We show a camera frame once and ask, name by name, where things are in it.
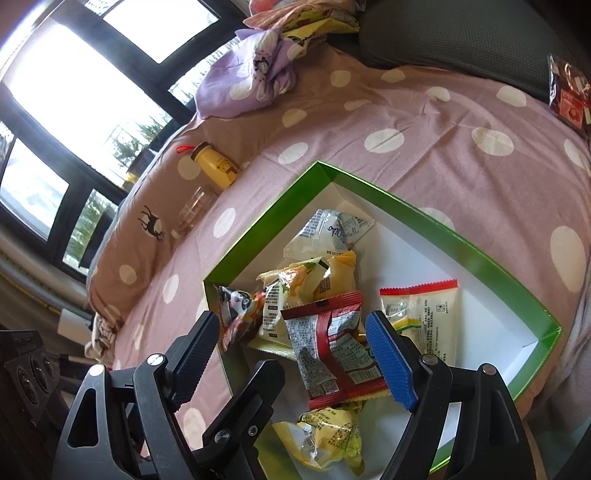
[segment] red snack wrapper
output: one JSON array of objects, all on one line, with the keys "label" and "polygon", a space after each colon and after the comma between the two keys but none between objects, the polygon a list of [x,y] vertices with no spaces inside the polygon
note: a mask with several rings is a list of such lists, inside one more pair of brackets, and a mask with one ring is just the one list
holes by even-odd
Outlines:
[{"label": "red snack wrapper", "polygon": [[355,338],[360,291],[282,310],[311,410],[387,388],[369,349]]},{"label": "red snack wrapper", "polygon": [[585,140],[591,138],[591,85],[579,69],[550,54],[550,109]]}]

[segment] tree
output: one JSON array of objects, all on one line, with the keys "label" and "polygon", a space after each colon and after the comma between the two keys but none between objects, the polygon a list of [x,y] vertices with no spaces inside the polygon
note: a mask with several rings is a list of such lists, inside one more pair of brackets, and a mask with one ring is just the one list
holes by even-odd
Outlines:
[{"label": "tree", "polygon": [[78,266],[78,262],[82,259],[82,255],[84,255],[84,251],[88,246],[90,237],[95,231],[96,224],[104,211],[109,208],[113,209],[113,204],[96,190],[93,190],[80,214],[66,248],[66,257],[73,259],[70,263],[72,267],[76,268]]},{"label": "tree", "polygon": [[152,122],[149,124],[135,124],[137,128],[136,135],[126,132],[130,137],[128,141],[122,142],[119,138],[113,138],[113,146],[115,148],[113,156],[124,167],[129,168],[139,153],[150,145],[152,140],[156,138],[156,135],[170,121],[170,118],[164,115],[161,115],[159,119],[155,119],[153,116],[150,118]]}]

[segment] black metal bracket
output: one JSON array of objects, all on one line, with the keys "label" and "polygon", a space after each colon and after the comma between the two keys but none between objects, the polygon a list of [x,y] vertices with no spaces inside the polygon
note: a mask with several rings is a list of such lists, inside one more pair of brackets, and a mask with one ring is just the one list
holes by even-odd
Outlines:
[{"label": "black metal bracket", "polygon": [[[264,480],[254,442],[285,383],[275,361],[257,365],[191,451],[174,416],[191,400],[219,337],[219,319],[205,312],[166,354],[136,368],[109,372],[93,365],[62,431],[53,479]],[[147,444],[150,457],[139,451]]]},{"label": "black metal bracket", "polygon": [[461,402],[446,480],[535,480],[534,462],[511,394],[498,370],[448,367],[422,355],[373,312],[413,372],[419,402],[382,480],[424,480],[437,453],[450,403]]}]

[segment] window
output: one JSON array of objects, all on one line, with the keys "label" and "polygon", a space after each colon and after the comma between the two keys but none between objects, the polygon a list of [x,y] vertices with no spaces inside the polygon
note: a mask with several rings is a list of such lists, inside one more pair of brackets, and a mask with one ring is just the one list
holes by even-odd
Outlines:
[{"label": "window", "polygon": [[170,116],[68,28],[42,28],[8,87],[51,135],[122,186],[129,165]]},{"label": "window", "polygon": [[20,140],[12,149],[0,201],[37,235],[47,240],[68,184]]},{"label": "window", "polygon": [[115,218],[117,208],[118,206],[108,198],[96,190],[92,191],[68,242],[64,255],[64,262],[67,265],[84,275],[88,273],[88,265],[90,265],[92,257],[87,255],[87,249],[93,248],[92,253],[96,253],[96,249],[106,230]]},{"label": "window", "polygon": [[207,75],[209,72],[209,69],[212,67],[212,65],[222,58],[225,53],[229,52],[234,45],[238,45],[239,43],[240,40],[234,37],[229,42],[219,47],[216,51],[209,54],[185,75],[183,75],[177,83],[170,87],[169,92],[185,105],[190,103],[197,92],[197,88],[199,85],[201,85],[201,82],[205,78],[205,75]]},{"label": "window", "polygon": [[0,82],[0,222],[84,281],[244,15],[231,0],[56,3]]},{"label": "window", "polygon": [[157,63],[217,21],[197,0],[125,0],[103,18]]}]

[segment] pillowcase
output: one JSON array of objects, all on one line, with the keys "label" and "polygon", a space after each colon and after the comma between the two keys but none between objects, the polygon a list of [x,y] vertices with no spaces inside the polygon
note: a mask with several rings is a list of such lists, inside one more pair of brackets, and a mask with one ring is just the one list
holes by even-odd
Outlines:
[{"label": "pillowcase", "polygon": [[513,85],[548,102],[548,54],[573,60],[524,0],[382,0],[361,18],[364,63],[439,67]]}]

